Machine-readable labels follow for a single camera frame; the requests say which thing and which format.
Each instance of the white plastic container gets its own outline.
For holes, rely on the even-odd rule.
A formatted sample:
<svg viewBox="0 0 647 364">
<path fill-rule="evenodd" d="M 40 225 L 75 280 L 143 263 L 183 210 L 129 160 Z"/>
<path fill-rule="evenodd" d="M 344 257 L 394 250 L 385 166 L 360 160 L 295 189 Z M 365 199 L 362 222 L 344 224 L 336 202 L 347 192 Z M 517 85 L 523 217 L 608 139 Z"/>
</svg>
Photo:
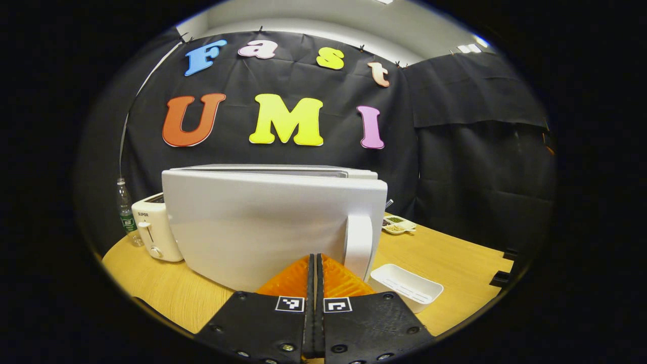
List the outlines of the white plastic container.
<svg viewBox="0 0 647 364">
<path fill-rule="evenodd" d="M 443 292 L 443 285 L 415 275 L 395 264 L 371 272 L 369 285 L 376 292 L 394 291 L 413 313 L 422 312 Z"/>
</svg>

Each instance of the black fabric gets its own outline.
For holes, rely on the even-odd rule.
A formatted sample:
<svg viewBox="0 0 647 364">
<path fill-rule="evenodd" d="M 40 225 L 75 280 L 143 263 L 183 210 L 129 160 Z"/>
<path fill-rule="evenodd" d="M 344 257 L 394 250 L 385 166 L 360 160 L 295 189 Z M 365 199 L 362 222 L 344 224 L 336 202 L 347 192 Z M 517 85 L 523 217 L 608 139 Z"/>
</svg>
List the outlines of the black fabric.
<svg viewBox="0 0 647 364">
<path fill-rule="evenodd" d="M 221 47 L 213 65 L 185 76 L 189 66 L 185 54 L 220 39 L 228 44 Z M 252 40 L 276 42 L 275 57 L 264 60 L 238 55 L 238 50 Z M 341 50 L 344 68 L 320 67 L 316 57 L 322 47 Z M 376 84 L 368 62 L 380 62 L 388 70 L 389 87 Z M 226 95 L 209 137 L 190 147 L 166 144 L 162 126 L 167 102 L 179 96 L 195 98 L 182 125 L 183 130 L 194 130 L 203 110 L 200 98 L 208 93 Z M 256 130 L 259 113 L 254 98 L 261 93 L 279 95 L 288 110 L 302 98 L 321 100 L 319 130 L 323 145 L 297 145 L 292 139 L 283 144 L 278 137 L 272 144 L 252 144 L 249 136 Z M 364 127 L 357 106 L 380 110 L 383 149 L 367 149 L 360 144 Z M 407 81 L 395 64 L 337 41 L 288 32 L 238 32 L 181 45 L 137 97 L 126 144 L 124 173 L 134 199 L 160 192 L 161 173 L 169 168 L 211 163 L 333 165 L 376 172 L 388 184 L 388 198 L 394 200 L 388 210 L 413 219 L 418 162 Z"/>
<path fill-rule="evenodd" d="M 495 54 L 432 58 L 404 74 L 419 138 L 415 221 L 498 250 L 536 247 L 556 170 L 530 89 Z"/>
<path fill-rule="evenodd" d="M 179 41 L 175 28 L 151 40 L 113 78 L 87 117 L 72 176 L 74 209 L 85 238 L 101 254 L 125 234 L 116 206 L 124 119 L 146 76 Z"/>
</svg>

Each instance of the white cable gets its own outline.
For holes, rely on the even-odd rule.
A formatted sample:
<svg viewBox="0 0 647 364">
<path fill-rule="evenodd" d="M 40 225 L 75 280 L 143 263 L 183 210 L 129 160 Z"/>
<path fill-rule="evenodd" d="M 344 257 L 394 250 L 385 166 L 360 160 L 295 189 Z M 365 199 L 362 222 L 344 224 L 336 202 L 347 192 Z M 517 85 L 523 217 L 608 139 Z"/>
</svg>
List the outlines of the white cable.
<svg viewBox="0 0 647 364">
<path fill-rule="evenodd" d="M 153 74 L 153 72 L 155 72 L 155 70 L 160 66 L 160 64 L 162 64 L 162 62 L 168 56 L 170 56 L 171 53 L 182 43 L 183 42 L 179 42 L 178 44 L 176 44 L 175 47 L 173 47 L 170 51 L 168 51 L 168 53 L 166 53 L 164 57 L 162 57 L 162 59 L 159 62 L 157 62 L 155 67 L 153 67 L 153 70 L 148 74 L 148 76 L 146 76 L 144 83 L 139 87 L 139 90 L 137 90 L 137 93 L 135 94 L 135 99 L 137 98 L 137 95 L 139 95 L 139 92 L 144 88 L 144 85 L 146 85 L 146 82 L 148 82 L 148 79 L 151 77 L 151 74 Z M 128 111 L 128 113 L 126 113 L 126 119 L 124 121 L 124 129 L 122 130 L 122 140 L 121 140 L 121 143 L 119 144 L 119 177 L 123 177 L 121 173 L 121 158 L 122 158 L 122 153 L 124 151 L 124 139 L 126 139 L 126 126 L 128 125 L 128 115 L 130 115 L 130 110 Z"/>
</svg>

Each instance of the wooden table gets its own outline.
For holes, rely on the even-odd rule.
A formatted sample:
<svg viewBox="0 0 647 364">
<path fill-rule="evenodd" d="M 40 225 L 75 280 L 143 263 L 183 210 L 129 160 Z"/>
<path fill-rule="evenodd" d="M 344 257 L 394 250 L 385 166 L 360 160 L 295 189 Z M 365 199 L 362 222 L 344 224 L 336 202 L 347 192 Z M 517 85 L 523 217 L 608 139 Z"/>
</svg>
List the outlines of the wooden table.
<svg viewBox="0 0 647 364">
<path fill-rule="evenodd" d="M 184 261 L 151 258 L 145 247 L 121 239 L 104 256 L 115 281 L 159 313 L 197 333 L 234 292 L 192 271 Z M 438 336 L 494 298 L 500 288 L 489 283 L 512 261 L 501 251 L 476 245 L 418 225 L 413 233 L 381 233 L 373 269 L 396 264 L 444 286 L 444 291 L 416 316 Z"/>
</svg>

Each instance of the white toaster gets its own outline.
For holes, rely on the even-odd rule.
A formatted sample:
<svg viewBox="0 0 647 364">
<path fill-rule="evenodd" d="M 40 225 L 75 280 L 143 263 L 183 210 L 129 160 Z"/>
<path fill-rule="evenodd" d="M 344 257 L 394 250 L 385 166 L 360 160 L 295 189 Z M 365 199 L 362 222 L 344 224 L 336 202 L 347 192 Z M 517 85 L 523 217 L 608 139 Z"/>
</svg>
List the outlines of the white toaster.
<svg viewBox="0 0 647 364">
<path fill-rule="evenodd" d="M 184 259 L 171 232 L 163 192 L 135 202 L 132 210 L 139 235 L 153 258 L 169 262 Z"/>
</svg>

